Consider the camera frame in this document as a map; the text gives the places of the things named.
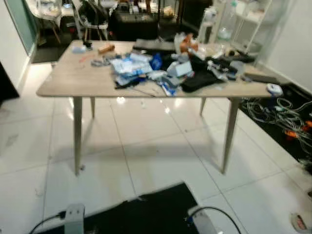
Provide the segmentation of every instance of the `table leg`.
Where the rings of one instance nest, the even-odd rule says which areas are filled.
[[[229,161],[229,154],[232,144],[232,138],[234,134],[235,129],[235,123],[236,123],[236,116],[237,116],[237,110],[239,105],[239,98],[231,98],[231,106],[230,106],[230,112],[228,116],[228,125],[227,125],[227,133],[226,133],[226,139],[225,139],[225,145],[224,145],[224,155],[223,155],[223,166],[221,169],[221,173],[225,174],[228,166]]]
[[[203,114],[203,110],[204,110],[204,107],[205,107],[205,103],[206,103],[206,98],[205,97],[202,97],[201,98],[201,103],[200,103],[200,111],[199,111],[199,115],[202,116]]]
[[[96,98],[95,97],[91,97],[90,101],[91,101],[92,118],[94,118],[94,116],[95,116],[95,108],[96,108]]]
[[[81,118],[82,97],[74,97],[74,151],[75,151],[75,174],[79,175],[81,158]]]

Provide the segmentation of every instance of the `wooden table top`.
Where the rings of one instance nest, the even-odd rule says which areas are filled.
[[[101,59],[98,48],[106,41],[93,41],[93,51],[73,54],[72,46],[82,46],[81,40],[73,41],[66,49],[50,76],[39,87],[37,95],[42,97],[132,97],[132,98],[166,98],[164,91],[155,83],[148,81],[131,89],[115,89],[114,72],[111,66],[92,67],[93,59]],[[134,42],[110,41],[115,45],[115,52],[125,54],[131,52]],[[247,65],[246,72],[263,74]],[[175,97],[270,97],[266,84],[243,81],[229,81],[201,88],[192,93],[178,91]]]

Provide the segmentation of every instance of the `white wall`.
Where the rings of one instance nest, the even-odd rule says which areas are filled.
[[[0,61],[11,82],[18,89],[29,57],[3,0],[0,0]]]
[[[291,0],[260,62],[312,93],[312,0]]]

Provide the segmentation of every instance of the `black cable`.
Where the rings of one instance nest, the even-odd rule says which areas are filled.
[[[236,227],[238,233],[241,234],[241,232],[240,232],[240,230],[239,230],[237,224],[234,222],[234,220],[233,220],[225,211],[223,211],[223,210],[221,210],[221,209],[219,209],[219,208],[217,208],[217,207],[213,207],[213,206],[203,206],[203,207],[200,207],[200,208],[198,208],[197,210],[195,210],[194,212],[192,212],[192,213],[190,214],[189,218],[193,218],[193,216],[194,216],[195,214],[197,214],[199,211],[202,211],[202,210],[216,210],[216,211],[219,211],[219,212],[223,213],[223,214],[226,215],[227,218],[229,218],[230,221],[235,225],[235,227]]]
[[[64,219],[64,218],[65,218],[65,215],[66,215],[66,211],[62,211],[62,212],[59,212],[57,215],[54,215],[54,216],[51,216],[51,217],[48,217],[48,218],[44,219],[43,221],[41,221],[40,223],[38,223],[38,224],[30,231],[29,234],[33,234],[34,231],[36,230],[36,228],[39,227],[41,224],[45,223],[46,221],[49,221],[49,220],[55,219],[55,218]]]

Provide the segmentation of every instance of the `table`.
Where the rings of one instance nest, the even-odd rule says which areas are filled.
[[[134,42],[110,41],[115,45],[115,52],[124,54],[131,51]],[[82,41],[73,41],[64,52],[50,76],[37,90],[41,97],[72,97],[74,101],[74,151],[75,173],[79,175],[81,158],[81,116],[82,98],[91,99],[92,117],[95,117],[95,98],[202,98],[199,114],[202,114],[206,98],[229,98],[231,101],[227,123],[226,142],[224,145],[223,165],[221,172],[224,174],[229,161],[229,153],[236,123],[236,115],[241,98],[270,97],[266,84],[243,81],[229,81],[227,83],[210,85],[193,93],[178,91],[175,97],[167,97],[162,88],[153,82],[146,82],[136,86],[135,90],[115,89],[114,73],[110,66],[92,67],[90,60],[98,56],[96,48],[105,42],[94,41],[93,51],[84,54],[73,54],[72,46],[82,46]],[[246,67],[248,73],[263,74],[252,66]]]

